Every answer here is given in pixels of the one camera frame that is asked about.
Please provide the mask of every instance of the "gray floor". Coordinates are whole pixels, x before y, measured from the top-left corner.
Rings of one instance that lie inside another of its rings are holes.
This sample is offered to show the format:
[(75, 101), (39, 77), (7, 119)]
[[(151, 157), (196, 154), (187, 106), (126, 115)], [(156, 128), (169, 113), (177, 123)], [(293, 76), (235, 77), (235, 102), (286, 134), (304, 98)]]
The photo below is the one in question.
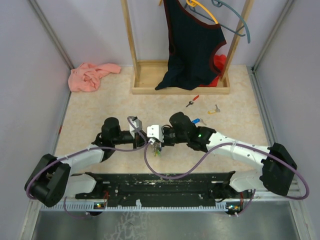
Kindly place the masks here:
[(240, 217), (207, 212), (41, 211), (33, 240), (298, 240), (288, 202), (254, 202)]

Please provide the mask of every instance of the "wooden post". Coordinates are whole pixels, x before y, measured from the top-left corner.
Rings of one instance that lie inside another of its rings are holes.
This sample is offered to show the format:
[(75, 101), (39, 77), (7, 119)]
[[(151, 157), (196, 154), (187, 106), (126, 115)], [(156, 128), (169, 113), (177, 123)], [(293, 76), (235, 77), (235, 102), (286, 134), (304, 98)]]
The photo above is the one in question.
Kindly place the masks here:
[[(241, 16), (243, 17), (244, 21), (247, 21), (251, 8), (254, 4), (254, 1), (255, 0), (246, 0), (244, 3), (242, 13), (241, 13)], [(239, 29), (240, 27), (242, 27), (242, 25), (243, 25), (242, 21), (239, 20), (238, 25), (236, 26), (236, 29)], [(223, 84), (225, 84), (225, 81), (227, 80), (228, 70), (232, 62), (232, 59), (234, 58), (234, 55), (236, 53), (236, 49), (240, 41), (240, 38), (241, 37), (237, 34), (233, 36), (228, 55), (226, 57), (226, 62), (221, 74), (221, 81), (223, 82)]]
[(129, 46), (130, 46), (133, 68), (134, 68), (134, 74), (135, 74), (135, 78), (137, 80), (139, 80), (140, 70), (139, 70), (139, 65), (138, 65), (138, 61), (137, 61), (136, 48), (135, 48), (134, 36), (132, 34), (131, 21), (130, 21), (127, 0), (121, 0), (121, 6), (122, 6), (124, 23), (125, 23), (125, 27), (126, 27), (126, 33), (128, 35), (128, 41), (129, 41)]

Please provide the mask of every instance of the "red handle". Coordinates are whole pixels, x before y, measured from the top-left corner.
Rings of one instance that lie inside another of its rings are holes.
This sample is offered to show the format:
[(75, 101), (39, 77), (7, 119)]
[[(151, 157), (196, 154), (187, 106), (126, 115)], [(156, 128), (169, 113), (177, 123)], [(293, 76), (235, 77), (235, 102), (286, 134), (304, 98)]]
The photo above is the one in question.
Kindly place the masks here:
[(193, 99), (192, 101), (197, 100), (197, 99), (198, 99), (198, 97), (199, 97), (199, 95), (195, 96), (195, 97), (194, 97), (194, 99)]

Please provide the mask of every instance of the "clothes hanger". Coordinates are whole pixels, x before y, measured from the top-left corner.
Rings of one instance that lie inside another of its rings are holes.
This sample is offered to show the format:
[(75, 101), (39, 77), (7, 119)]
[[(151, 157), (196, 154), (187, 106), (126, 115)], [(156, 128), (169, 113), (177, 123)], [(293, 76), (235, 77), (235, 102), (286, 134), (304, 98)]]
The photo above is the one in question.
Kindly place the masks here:
[[(250, 36), (250, 32), (249, 32), (248, 25), (247, 25), (246, 21), (244, 20), (244, 18), (243, 18), (236, 10), (234, 10), (230, 5), (228, 5), (227, 3), (225, 3), (225, 2), (223, 2), (223, 1), (221, 1), (221, 0), (211, 0), (211, 2), (212, 2), (212, 4), (213, 4), (215, 7), (217, 7), (217, 8), (220, 8), (220, 7), (222, 7), (222, 6), (227, 7), (228, 9), (230, 9), (230, 10), (241, 20), (241, 22), (243, 23), (243, 26), (240, 27), (239, 29), (237, 29), (236, 31), (232, 30), (231, 28), (229, 28), (229, 27), (227, 27), (227, 26), (225, 26), (225, 25), (223, 25), (223, 24), (221, 24), (221, 23), (220, 23), (220, 25), (221, 25), (221, 27), (229, 30), (230, 32), (232, 32), (232, 33), (234, 33), (234, 34), (236, 34), (236, 35), (238, 35), (238, 36), (240, 36), (240, 37), (244, 37), (244, 36), (246, 35), (246, 37), (247, 37), (247, 42), (248, 42), (248, 44), (249, 44), (249, 43), (251, 42), (251, 36)], [(192, 11), (192, 12), (194, 12), (194, 13), (202, 16), (202, 17), (204, 17), (205, 19), (208, 19), (208, 20), (210, 20), (210, 21), (213, 21), (211, 18), (207, 17), (206, 15), (203, 15), (203, 14), (201, 14), (200, 12), (197, 12), (197, 10), (196, 10), (195, 7), (192, 7), (191, 5), (189, 5), (189, 9), (190, 9), (190, 11)], [(241, 33), (239, 33), (240, 30), (243, 29), (243, 28), (245, 29), (246, 34), (241, 34)]]
[(218, 24), (218, 20), (215, 18), (215, 16), (213, 16), (213, 14), (205, 6), (203, 6), (200, 2), (198, 2), (197, 0), (185, 0), (185, 1), (186, 1), (186, 4), (189, 5), (189, 7), (193, 7), (193, 8), (195, 8), (196, 6), (201, 7), (203, 10), (206, 11), (207, 14), (209, 14), (209, 16), (212, 18), (213, 22), (215, 22), (215, 24)]

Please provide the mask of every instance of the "black tank top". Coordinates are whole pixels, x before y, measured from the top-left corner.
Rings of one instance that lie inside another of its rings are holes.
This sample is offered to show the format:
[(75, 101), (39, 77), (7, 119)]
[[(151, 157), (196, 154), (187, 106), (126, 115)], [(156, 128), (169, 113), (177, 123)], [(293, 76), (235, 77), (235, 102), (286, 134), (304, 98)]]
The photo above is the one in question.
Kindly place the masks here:
[(220, 73), (214, 55), (226, 44), (220, 24), (209, 25), (192, 16), (179, 0), (163, 0), (169, 32), (168, 72), (155, 90), (192, 90), (208, 85)]

